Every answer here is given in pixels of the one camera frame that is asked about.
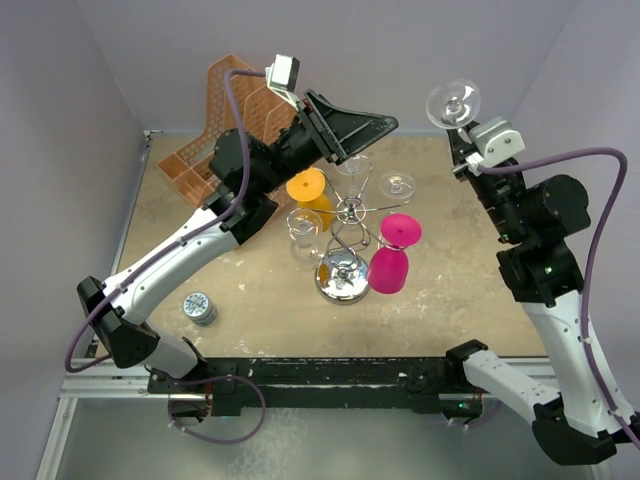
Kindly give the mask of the clear champagne flute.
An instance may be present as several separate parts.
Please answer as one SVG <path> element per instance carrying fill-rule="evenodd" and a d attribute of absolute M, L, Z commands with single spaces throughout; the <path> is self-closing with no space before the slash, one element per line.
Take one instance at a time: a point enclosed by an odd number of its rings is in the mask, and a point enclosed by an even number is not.
<path fill-rule="evenodd" d="M 399 208 L 412 201 L 416 192 L 416 181 L 406 172 L 389 171 L 381 176 L 379 189 L 391 201 L 389 209 Z"/>

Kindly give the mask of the yellow plastic goblet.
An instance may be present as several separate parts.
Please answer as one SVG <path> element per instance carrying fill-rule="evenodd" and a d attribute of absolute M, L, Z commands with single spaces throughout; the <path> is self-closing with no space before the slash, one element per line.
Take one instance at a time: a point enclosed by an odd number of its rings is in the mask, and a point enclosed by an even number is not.
<path fill-rule="evenodd" d="M 325 194 L 326 178 L 324 173 L 310 167 L 286 182 L 288 195 L 297 202 L 299 208 L 316 210 L 322 220 L 322 231 L 329 228 L 334 218 L 334 207 Z"/>

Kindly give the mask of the clear round wine glass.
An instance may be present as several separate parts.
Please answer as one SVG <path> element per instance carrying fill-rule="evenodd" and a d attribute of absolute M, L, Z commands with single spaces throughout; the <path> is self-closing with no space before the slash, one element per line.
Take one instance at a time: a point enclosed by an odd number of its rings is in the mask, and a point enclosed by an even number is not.
<path fill-rule="evenodd" d="M 322 259 L 319 235 L 323 223 L 320 216 L 309 209 L 296 208 L 286 218 L 290 254 L 300 267 L 315 269 Z"/>

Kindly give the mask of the pink plastic goblet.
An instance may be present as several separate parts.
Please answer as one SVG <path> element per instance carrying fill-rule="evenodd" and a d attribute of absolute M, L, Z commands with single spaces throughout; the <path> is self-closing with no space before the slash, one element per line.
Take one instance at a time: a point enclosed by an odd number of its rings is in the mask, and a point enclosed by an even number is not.
<path fill-rule="evenodd" d="M 422 227 L 410 215 L 392 213 L 382 220 L 380 233 L 384 244 L 371 258 L 367 281 L 374 291 L 391 295 L 404 288 L 409 273 L 406 249 L 420 241 Z"/>

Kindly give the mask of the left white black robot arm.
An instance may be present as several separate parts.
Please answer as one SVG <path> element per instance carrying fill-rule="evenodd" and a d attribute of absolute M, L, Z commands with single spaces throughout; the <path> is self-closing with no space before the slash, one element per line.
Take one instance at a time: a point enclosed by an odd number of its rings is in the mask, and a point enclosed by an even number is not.
<path fill-rule="evenodd" d="M 271 144 L 241 120 L 216 141 L 209 167 L 214 192 L 151 252 L 105 280 L 77 286 L 87 321 L 120 369 L 147 365 L 184 392 L 202 387 L 203 359 L 185 339 L 152 328 L 149 317 L 177 287 L 214 259 L 256 235 L 278 208 L 270 195 L 320 159 L 341 164 L 397 129 L 395 117 L 339 108 L 307 90 L 291 124 Z"/>

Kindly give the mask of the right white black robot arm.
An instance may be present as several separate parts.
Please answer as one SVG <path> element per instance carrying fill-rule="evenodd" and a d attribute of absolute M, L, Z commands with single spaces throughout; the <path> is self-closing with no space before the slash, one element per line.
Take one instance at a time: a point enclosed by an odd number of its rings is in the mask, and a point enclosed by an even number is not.
<path fill-rule="evenodd" d="M 468 182 L 496 228 L 500 275 L 533 323 L 557 380 L 544 386 L 477 340 L 450 349 L 445 380 L 494 395 L 531 426 L 562 466 L 596 465 L 639 440 L 639 414 L 620 392 L 589 319 L 593 267 L 579 264 L 567 238 L 603 221 L 589 217 L 588 193 L 566 174 L 527 185 L 514 154 L 490 166 L 469 127 L 447 133 L 455 176 Z"/>

